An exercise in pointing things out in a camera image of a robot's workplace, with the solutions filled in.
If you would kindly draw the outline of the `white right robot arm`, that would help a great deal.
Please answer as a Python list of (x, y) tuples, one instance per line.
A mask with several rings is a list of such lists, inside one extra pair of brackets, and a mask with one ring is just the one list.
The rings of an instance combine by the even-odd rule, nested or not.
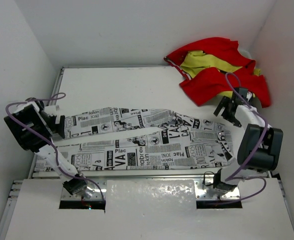
[(237, 155), (213, 176), (212, 190), (218, 198), (232, 192), (240, 181), (275, 170), (279, 162), (284, 133), (267, 123), (249, 104), (247, 94), (246, 88), (235, 88), (231, 97), (220, 100), (213, 113), (216, 117), (221, 114), (235, 127), (244, 128)]

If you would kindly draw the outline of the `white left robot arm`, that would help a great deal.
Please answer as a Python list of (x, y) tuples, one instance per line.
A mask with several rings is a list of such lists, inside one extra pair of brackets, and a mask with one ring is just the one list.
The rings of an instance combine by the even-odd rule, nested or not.
[(44, 101), (29, 98), (23, 102), (10, 103), (5, 107), (4, 122), (25, 151), (31, 151), (54, 170), (70, 195), (85, 192), (85, 177), (57, 149), (53, 138), (65, 139), (65, 116), (50, 112)]

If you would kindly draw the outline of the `newspaper print trousers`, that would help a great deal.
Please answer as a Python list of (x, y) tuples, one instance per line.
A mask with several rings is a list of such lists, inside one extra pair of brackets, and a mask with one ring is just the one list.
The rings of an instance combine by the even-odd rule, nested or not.
[(221, 168), (233, 158), (231, 133), (222, 123), (169, 109), (106, 107), (68, 116), (66, 139), (156, 127), (123, 139), (59, 145), (58, 151), (81, 171), (189, 170)]

